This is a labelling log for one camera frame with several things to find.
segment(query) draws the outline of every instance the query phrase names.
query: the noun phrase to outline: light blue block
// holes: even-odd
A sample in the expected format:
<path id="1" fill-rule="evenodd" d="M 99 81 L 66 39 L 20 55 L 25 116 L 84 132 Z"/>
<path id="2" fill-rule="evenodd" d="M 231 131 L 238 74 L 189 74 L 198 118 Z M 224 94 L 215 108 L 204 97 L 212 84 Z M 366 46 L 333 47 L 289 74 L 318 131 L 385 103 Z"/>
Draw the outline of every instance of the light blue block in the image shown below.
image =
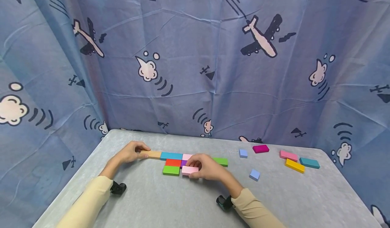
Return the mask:
<path id="1" fill-rule="evenodd" d="M 306 159 L 306 158 L 300 158 L 299 161 L 301 162 L 301 165 L 314 168 L 314 169 L 319 169 L 319 163 L 318 161 L 314 159 Z"/>
<path id="2" fill-rule="evenodd" d="M 182 159 L 183 158 L 183 154 L 182 153 L 166 153 L 166 152 L 162 152 L 161 153 L 161 156 L 160 156 L 160 159 L 161 160 L 167 160 L 167 159 Z"/>
<path id="3" fill-rule="evenodd" d="M 248 158 L 248 152 L 244 149 L 240 149 L 240 158 Z"/>
<path id="4" fill-rule="evenodd" d="M 251 174 L 249 175 L 249 178 L 258 181 L 260 178 L 260 172 L 256 171 L 255 169 L 252 169 Z"/>

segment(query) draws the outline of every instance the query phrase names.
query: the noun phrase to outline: gray table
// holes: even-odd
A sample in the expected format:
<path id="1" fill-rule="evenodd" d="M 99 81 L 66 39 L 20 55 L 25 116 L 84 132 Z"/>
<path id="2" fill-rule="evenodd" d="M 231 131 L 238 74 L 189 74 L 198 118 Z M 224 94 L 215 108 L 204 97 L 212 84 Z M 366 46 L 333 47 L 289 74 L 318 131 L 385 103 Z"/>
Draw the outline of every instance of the gray table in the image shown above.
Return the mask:
<path id="1" fill-rule="evenodd" d="M 328 156 L 319 149 L 268 144 L 269 153 L 255 154 L 256 143 L 219 139 L 111 130 L 80 167 L 41 218 L 36 228 L 54 227 L 97 176 L 106 161 L 130 140 L 144 141 L 153 150 L 177 153 L 208 153 L 229 160 L 229 171 L 289 228 L 381 228 Z M 248 151 L 248 159 L 238 149 Z M 301 174 L 284 166 L 279 151 L 317 159 L 320 169 Z M 231 210 L 223 212 L 215 202 L 226 191 L 217 182 L 162 175 L 164 161 L 146 159 L 120 169 L 116 182 L 128 189 L 111 196 L 94 227 L 244 227 Z M 258 182 L 249 178 L 260 171 Z"/>

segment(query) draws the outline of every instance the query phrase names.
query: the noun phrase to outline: black clip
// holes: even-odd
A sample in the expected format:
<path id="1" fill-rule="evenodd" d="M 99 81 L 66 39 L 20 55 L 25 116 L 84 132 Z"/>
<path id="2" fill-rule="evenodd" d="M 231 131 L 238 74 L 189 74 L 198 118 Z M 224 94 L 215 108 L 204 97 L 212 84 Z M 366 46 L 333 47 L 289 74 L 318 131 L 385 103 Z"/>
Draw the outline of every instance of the black clip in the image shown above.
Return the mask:
<path id="1" fill-rule="evenodd" d="M 124 183 L 117 184 L 114 181 L 114 183 L 112 184 L 112 187 L 110 189 L 110 193 L 116 194 L 116 195 L 122 195 L 125 190 L 126 190 L 126 184 L 124 184 Z"/>
<path id="2" fill-rule="evenodd" d="M 228 211 L 231 207 L 233 207 L 233 203 L 232 203 L 232 197 L 229 196 L 227 197 L 226 199 L 222 196 L 222 195 L 219 195 L 219 197 L 217 197 L 217 203 L 218 205 L 224 210 L 224 211 Z"/>

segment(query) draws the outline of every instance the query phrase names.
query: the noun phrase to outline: airplane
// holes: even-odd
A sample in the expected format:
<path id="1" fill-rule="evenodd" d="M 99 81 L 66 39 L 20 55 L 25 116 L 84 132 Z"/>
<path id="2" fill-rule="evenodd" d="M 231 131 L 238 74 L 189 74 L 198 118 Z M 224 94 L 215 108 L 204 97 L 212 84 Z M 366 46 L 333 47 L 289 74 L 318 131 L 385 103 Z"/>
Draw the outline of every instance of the airplane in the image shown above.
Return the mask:
<path id="1" fill-rule="evenodd" d="M 96 39 L 95 39 L 95 30 L 93 29 L 93 23 L 90 18 L 87 18 L 88 22 L 88 28 L 89 28 L 89 35 L 86 33 L 82 28 L 80 28 L 80 22 L 76 19 L 73 20 L 74 25 L 73 27 L 73 32 L 75 36 L 78 34 L 82 35 L 84 39 L 88 42 L 87 45 L 82 47 L 80 49 L 80 52 L 85 55 L 91 55 L 92 53 L 97 53 L 100 55 L 102 58 L 104 58 L 104 53 L 103 51 L 98 47 L 96 44 Z"/>
<path id="2" fill-rule="evenodd" d="M 257 20 L 259 20 L 259 18 L 254 15 L 251 21 L 246 21 L 248 25 L 243 27 L 244 34 L 251 32 L 255 41 L 254 43 L 243 47 L 241 49 L 241 53 L 243 55 L 250 56 L 251 53 L 258 53 L 259 50 L 263 50 L 267 56 L 275 58 L 278 53 L 270 41 L 274 40 L 275 32 L 279 32 L 279 26 L 282 23 L 282 17 L 280 14 L 276 14 L 264 34 L 262 34 L 262 32 L 256 27 Z"/>

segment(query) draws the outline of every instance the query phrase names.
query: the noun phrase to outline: purple block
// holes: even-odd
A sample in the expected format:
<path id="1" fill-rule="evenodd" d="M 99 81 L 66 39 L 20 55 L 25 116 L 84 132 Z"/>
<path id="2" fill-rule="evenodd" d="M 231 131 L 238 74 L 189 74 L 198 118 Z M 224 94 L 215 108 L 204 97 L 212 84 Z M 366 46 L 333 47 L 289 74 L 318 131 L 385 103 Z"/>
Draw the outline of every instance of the purple block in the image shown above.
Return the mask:
<path id="1" fill-rule="evenodd" d="M 269 152 L 269 148 L 267 145 L 253 146 L 253 151 L 255 151 L 255 153 L 266 153 Z"/>
<path id="2" fill-rule="evenodd" d="M 187 164 L 187 160 L 182 160 L 182 161 L 181 161 L 180 168 L 183 167 L 183 165 L 186 165 L 186 164 Z"/>

